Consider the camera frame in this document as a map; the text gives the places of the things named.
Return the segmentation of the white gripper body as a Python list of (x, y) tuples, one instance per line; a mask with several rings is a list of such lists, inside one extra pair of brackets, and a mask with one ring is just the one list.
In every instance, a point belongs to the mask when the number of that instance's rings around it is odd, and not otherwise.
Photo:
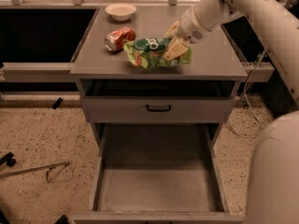
[(208, 36), (208, 30), (197, 20), (194, 7), (189, 7), (181, 16), (178, 23), (178, 37), (192, 44), (201, 43)]

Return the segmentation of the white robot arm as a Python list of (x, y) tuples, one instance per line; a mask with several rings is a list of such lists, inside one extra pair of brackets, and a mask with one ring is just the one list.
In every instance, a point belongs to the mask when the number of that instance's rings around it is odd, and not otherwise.
[[(244, 15), (299, 98), (299, 21), (276, 0), (200, 0), (166, 35), (164, 58), (173, 60), (218, 25)], [(299, 112), (275, 119), (256, 141), (249, 168), (245, 224), (299, 224)]]

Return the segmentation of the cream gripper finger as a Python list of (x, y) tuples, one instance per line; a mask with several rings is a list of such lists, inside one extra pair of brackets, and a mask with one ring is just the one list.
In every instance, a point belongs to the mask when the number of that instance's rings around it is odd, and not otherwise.
[(174, 36), (162, 57), (167, 61), (174, 60), (188, 50), (189, 44), (189, 41), (181, 37)]
[(164, 38), (173, 38), (178, 32), (179, 22), (176, 21), (164, 34)]

